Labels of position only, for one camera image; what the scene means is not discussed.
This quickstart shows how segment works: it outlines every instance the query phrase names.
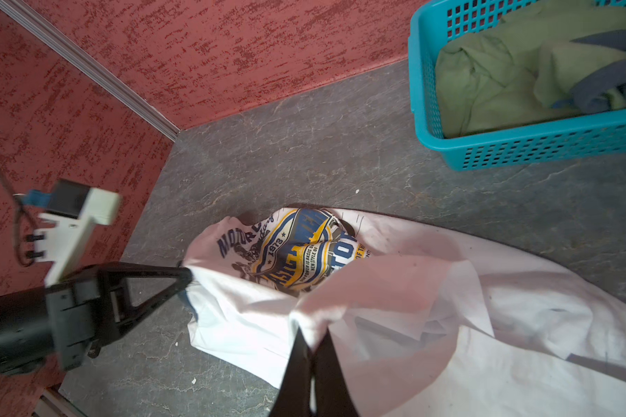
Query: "gray marble surface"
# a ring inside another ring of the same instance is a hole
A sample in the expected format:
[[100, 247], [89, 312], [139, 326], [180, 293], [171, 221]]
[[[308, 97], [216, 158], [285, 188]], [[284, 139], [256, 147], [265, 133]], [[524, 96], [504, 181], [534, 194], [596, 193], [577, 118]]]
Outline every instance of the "gray marble surface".
[[[407, 62], [183, 132], [123, 259], [175, 265], [226, 215], [249, 223], [302, 204], [387, 213], [519, 247], [626, 302], [626, 154], [451, 171], [415, 138]], [[276, 390], [193, 349], [189, 319], [169, 301], [69, 372], [62, 390], [90, 417], [268, 414]]]

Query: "cable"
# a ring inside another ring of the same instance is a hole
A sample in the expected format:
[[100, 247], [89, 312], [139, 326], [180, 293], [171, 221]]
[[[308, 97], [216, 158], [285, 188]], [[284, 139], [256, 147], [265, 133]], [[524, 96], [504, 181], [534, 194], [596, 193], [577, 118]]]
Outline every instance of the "cable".
[[34, 259], [24, 260], [21, 255], [21, 216], [25, 216], [26, 220], [33, 228], [33, 232], [37, 229], [37, 223], [34, 221], [33, 216], [29, 212], [25, 211], [23, 203], [17, 197], [17, 193], [14, 191], [11, 184], [9, 184], [9, 181], [5, 178], [2, 171], [0, 171], [0, 185], [9, 194], [15, 205], [16, 212], [14, 214], [14, 223], [12, 228], [12, 246], [14, 247], [14, 254], [16, 255], [17, 261], [21, 266], [30, 266], [34, 263]]

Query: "teal plastic basket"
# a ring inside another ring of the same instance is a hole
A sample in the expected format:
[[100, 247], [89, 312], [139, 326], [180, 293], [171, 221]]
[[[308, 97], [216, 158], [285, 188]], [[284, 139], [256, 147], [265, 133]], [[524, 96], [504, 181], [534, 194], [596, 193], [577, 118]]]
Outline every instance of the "teal plastic basket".
[[[434, 0], [410, 20], [410, 108], [422, 145], [441, 152], [456, 171], [566, 160], [626, 152], [626, 109], [549, 121], [462, 138], [444, 139], [434, 67], [443, 46], [467, 32], [495, 26], [501, 16], [532, 0]], [[602, 6], [626, 7], [626, 0]]]

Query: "red textured panel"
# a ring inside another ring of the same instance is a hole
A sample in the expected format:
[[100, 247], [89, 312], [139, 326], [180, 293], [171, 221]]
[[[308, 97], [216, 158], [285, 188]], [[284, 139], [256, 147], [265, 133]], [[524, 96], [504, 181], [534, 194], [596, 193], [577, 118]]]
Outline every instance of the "red textured panel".
[[[117, 191], [114, 226], [96, 229], [83, 263], [118, 260], [171, 149], [148, 123], [0, 12], [0, 165], [17, 191], [68, 178]], [[20, 268], [13, 210], [0, 188], [0, 295], [42, 285], [45, 264]], [[29, 416], [55, 361], [33, 375], [0, 376], [0, 416]]]
[[26, 0], [181, 129], [404, 59], [426, 0]]

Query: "green clothing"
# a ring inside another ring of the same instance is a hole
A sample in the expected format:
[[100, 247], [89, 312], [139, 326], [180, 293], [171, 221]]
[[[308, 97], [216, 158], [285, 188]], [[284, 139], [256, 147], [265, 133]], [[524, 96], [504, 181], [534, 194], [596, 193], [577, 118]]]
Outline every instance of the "green clothing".
[[[541, 0], [503, 15], [492, 29], [451, 41], [436, 63], [444, 136], [580, 115], [576, 108], [550, 106], [570, 98], [576, 81], [603, 63], [626, 59], [626, 53], [570, 41], [619, 29], [626, 29], [626, 7], [596, 7], [594, 0]], [[621, 107], [618, 99], [611, 103]]]

